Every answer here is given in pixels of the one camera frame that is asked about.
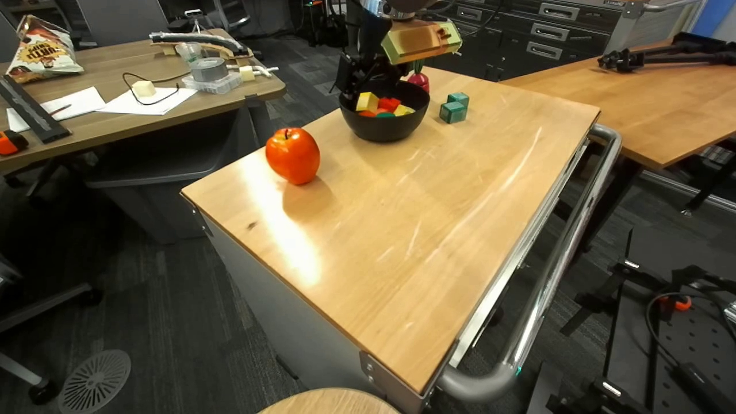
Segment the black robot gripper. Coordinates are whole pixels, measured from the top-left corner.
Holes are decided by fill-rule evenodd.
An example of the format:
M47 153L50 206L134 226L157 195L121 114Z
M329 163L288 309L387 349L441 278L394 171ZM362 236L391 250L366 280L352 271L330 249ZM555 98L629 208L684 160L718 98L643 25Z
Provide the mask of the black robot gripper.
M391 64L382 50L382 37L360 30L350 54L337 58L333 87L341 95L357 95L367 86L394 86L406 75L405 64Z

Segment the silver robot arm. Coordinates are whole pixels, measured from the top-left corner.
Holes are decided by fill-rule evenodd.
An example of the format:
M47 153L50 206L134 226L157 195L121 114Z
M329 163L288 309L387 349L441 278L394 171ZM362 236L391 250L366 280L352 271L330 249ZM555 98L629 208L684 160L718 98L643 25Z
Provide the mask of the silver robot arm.
M397 80L408 66L391 64L382 40L394 24L413 22L435 0L350 0L352 27L350 46L337 61L333 87L342 95L357 95L371 80Z

